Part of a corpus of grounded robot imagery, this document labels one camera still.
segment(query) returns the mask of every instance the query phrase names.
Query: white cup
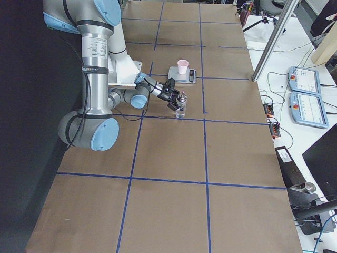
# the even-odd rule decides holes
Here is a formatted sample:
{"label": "white cup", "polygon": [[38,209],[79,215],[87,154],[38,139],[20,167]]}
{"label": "white cup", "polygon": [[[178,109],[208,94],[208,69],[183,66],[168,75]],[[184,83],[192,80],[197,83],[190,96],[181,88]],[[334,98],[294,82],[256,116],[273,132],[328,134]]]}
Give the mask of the white cup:
{"label": "white cup", "polygon": [[179,60],[177,64],[179,75],[186,74],[187,68],[189,67],[189,62],[187,60]]}

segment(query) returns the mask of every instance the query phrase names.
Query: blue and white device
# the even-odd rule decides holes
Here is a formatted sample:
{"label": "blue and white device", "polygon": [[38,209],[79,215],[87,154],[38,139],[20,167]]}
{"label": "blue and white device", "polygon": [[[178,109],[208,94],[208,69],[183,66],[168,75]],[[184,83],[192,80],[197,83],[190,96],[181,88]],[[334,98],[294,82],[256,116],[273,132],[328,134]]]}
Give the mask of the blue and white device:
{"label": "blue and white device", "polygon": [[290,94],[290,108],[294,120],[299,124],[317,128],[329,127],[320,95],[292,92]]}
{"label": "blue and white device", "polygon": [[292,91],[321,94],[321,84],[317,70],[292,66],[289,69],[288,78],[289,87]]}

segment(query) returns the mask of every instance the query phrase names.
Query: blue cable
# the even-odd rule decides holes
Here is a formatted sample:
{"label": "blue cable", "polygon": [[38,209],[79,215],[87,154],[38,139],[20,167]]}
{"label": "blue cable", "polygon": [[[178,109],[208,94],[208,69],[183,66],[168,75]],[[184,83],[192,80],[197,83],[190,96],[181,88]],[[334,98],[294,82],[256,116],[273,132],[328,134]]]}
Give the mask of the blue cable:
{"label": "blue cable", "polygon": [[318,243],[320,242],[320,239],[321,239],[321,236],[322,236],[322,234],[323,234],[323,231],[324,231],[324,228],[325,228],[326,224],[328,224],[328,221],[331,220],[332,217],[334,217],[334,216],[336,216],[336,215],[337,215],[337,213],[335,213],[334,215],[330,216],[330,217],[326,220],[326,222],[324,223],[324,225],[323,225],[323,227],[322,227],[322,230],[321,230],[321,232],[320,232],[320,235],[319,235],[318,238],[317,238],[317,241],[316,241],[316,244],[315,244],[315,248],[314,248],[314,250],[313,250],[313,253],[316,253],[315,251],[316,251],[317,245],[318,245]]}

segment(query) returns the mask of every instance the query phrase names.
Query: dark gray wall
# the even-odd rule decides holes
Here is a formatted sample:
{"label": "dark gray wall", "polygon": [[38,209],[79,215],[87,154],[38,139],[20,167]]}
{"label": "dark gray wall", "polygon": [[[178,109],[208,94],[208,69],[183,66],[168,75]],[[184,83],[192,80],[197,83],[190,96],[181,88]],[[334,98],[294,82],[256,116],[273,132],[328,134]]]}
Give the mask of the dark gray wall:
{"label": "dark gray wall", "polygon": [[0,252],[23,252],[64,152],[59,120],[81,104],[80,35],[47,29],[40,1],[0,10]]}

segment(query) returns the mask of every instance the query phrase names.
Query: clear plastic bottle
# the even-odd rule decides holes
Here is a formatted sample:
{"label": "clear plastic bottle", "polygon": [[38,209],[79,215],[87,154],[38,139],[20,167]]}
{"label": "clear plastic bottle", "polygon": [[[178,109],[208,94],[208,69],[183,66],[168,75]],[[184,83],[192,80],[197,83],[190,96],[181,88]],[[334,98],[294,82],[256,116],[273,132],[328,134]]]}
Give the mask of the clear plastic bottle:
{"label": "clear plastic bottle", "polygon": [[183,117],[185,117],[185,113],[186,113],[186,104],[187,104],[187,96],[185,94],[185,91],[183,91],[177,98],[178,100],[178,106],[181,107],[183,110],[176,110],[175,111],[175,116],[178,119],[182,119]]}

